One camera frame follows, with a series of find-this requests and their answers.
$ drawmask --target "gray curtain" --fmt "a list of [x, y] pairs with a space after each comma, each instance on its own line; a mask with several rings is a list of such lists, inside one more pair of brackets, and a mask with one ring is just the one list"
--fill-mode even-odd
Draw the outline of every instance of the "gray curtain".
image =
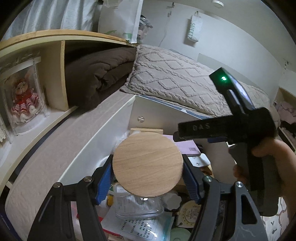
[[33, 0], [16, 17], [2, 40], [46, 29], [97, 31], [100, 9], [98, 0]]

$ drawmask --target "screw head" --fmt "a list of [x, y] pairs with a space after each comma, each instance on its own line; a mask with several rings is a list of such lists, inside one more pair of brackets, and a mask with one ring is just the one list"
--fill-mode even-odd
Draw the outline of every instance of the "screw head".
[[61, 183], [59, 182], [54, 183], [54, 188], [59, 188], [60, 186], [61, 186]]
[[83, 179], [84, 182], [86, 183], [89, 183], [92, 181], [92, 177], [91, 176], [86, 176], [84, 179]]
[[141, 122], [141, 123], [143, 123], [145, 121], [145, 119], [144, 119], [144, 117], [143, 116], [139, 116], [138, 117], [138, 122]]
[[204, 178], [207, 182], [213, 181], [213, 178], [211, 176], [205, 176]]
[[242, 182], [236, 182], [237, 187], [242, 188], [244, 184]]

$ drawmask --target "red dress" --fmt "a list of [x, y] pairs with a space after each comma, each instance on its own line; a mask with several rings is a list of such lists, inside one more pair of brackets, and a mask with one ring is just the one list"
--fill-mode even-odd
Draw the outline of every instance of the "red dress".
[[17, 95], [15, 99], [15, 105], [11, 108], [11, 113], [16, 116], [25, 114], [30, 116], [33, 110], [38, 107], [39, 96], [37, 93], [33, 92], [32, 89], [27, 89], [26, 92], [21, 95]]

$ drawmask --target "round wooden lid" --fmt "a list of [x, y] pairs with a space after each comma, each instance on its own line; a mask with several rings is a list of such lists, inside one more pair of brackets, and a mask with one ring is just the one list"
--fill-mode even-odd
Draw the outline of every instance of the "round wooden lid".
[[117, 181], [129, 193], [157, 197], [178, 183], [183, 158], [170, 139], [161, 134], [142, 132], [120, 143], [112, 166]]

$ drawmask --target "brown blanket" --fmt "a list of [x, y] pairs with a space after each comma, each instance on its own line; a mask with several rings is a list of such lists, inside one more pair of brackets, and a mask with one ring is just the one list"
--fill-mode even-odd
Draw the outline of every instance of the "brown blanket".
[[86, 55], [65, 68], [69, 105], [93, 109], [126, 81], [136, 48], [120, 47]]

